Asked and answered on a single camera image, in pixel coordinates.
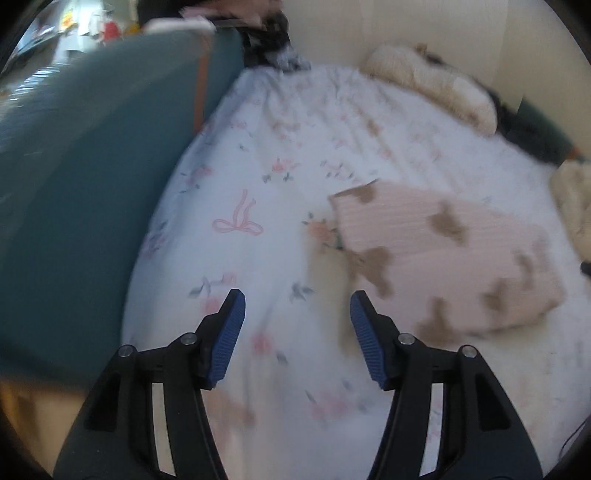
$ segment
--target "pillow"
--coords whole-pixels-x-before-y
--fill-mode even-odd
[[[412,48],[384,44],[361,71],[422,93],[483,135],[496,132],[495,104],[486,90],[458,70],[429,62]]]
[[[550,191],[575,250],[591,262],[591,164],[565,161],[550,178]]]

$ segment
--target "black fabric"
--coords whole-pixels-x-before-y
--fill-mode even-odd
[[[581,263],[581,273],[587,275],[591,278],[591,263],[590,262],[582,262]]]
[[[425,60],[427,60],[432,65],[448,66],[439,55],[435,55],[434,53],[427,51],[423,56],[425,57]]]
[[[199,3],[194,0],[139,0],[139,26],[143,27],[153,18],[180,18],[180,11],[184,7],[193,7]],[[269,65],[265,53],[279,51],[290,43],[288,28],[289,22],[282,12],[265,19],[263,29],[237,27],[242,36],[245,65]]]
[[[564,157],[560,149],[548,140],[545,133],[502,103],[494,90],[486,91],[495,104],[497,133],[544,163],[562,164]]]

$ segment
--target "wooden floor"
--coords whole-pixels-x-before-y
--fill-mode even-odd
[[[86,394],[0,381],[0,406],[33,457],[53,473],[57,455]]]

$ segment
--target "pink flower print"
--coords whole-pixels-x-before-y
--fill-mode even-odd
[[[251,338],[252,353],[257,356],[269,355],[273,352],[273,342],[265,333],[257,333]]]
[[[226,272],[222,275],[222,283],[224,285],[236,286],[236,274],[233,272]]]
[[[146,235],[139,256],[142,258],[152,258],[154,254],[160,250],[166,241],[164,235],[164,228],[168,222],[162,222],[158,228]]]
[[[201,303],[201,311],[204,317],[219,312],[221,307],[222,300],[218,297],[207,297]]]
[[[389,148],[380,148],[378,151],[378,155],[380,158],[383,158],[384,160],[393,160],[394,159],[394,153],[392,153],[392,150],[390,150]]]
[[[330,162],[328,162],[327,160],[323,160],[322,162],[320,162],[320,166],[324,167],[326,170],[328,170],[328,172],[326,173],[326,178],[327,179],[336,179],[336,180],[340,180],[340,181],[346,181],[346,180],[354,180],[357,179],[355,176],[355,172],[353,170],[351,170],[349,167],[346,167],[343,162],[339,163],[339,164],[332,164]]]
[[[262,181],[267,183],[271,181],[271,175],[274,173],[284,174],[283,181],[293,180],[294,177],[291,172],[299,167],[301,164],[293,160],[282,160],[280,158],[271,166],[271,173],[262,176]]]
[[[312,418],[318,421],[339,420],[353,410],[353,404],[349,400],[339,398],[328,391],[320,392],[318,398],[308,391],[306,395],[310,400]]]
[[[275,173],[283,173],[285,171],[291,171],[299,166],[300,164],[294,162],[293,160],[281,160],[278,158],[271,167],[271,170]]]
[[[212,173],[213,170],[209,167],[206,167],[205,165],[199,165],[197,168],[194,168],[189,175],[186,173],[181,173],[181,176],[185,177],[185,184],[187,186],[187,189],[181,190],[181,193],[185,193],[191,188],[199,189],[199,184],[197,181],[203,177],[209,177]]]
[[[340,147],[346,147],[347,141],[342,138],[333,138],[333,146],[335,150],[338,150]]]
[[[351,410],[350,402],[329,392],[323,393],[321,398],[328,414],[335,419],[343,418]]]
[[[286,171],[286,169],[287,169],[286,166],[281,162],[281,160],[279,160],[279,158],[271,167],[271,170],[276,173]]]
[[[330,247],[336,244],[337,230],[330,228],[326,219],[314,220],[314,214],[308,213],[308,219],[302,222],[306,226],[306,231],[310,237],[318,240],[322,245]]]

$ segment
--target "teal sofa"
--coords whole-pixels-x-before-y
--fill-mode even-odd
[[[243,69],[214,37],[203,118]],[[0,375],[87,386],[119,345],[134,262],[194,137],[197,35],[139,35],[59,68],[0,121]]]

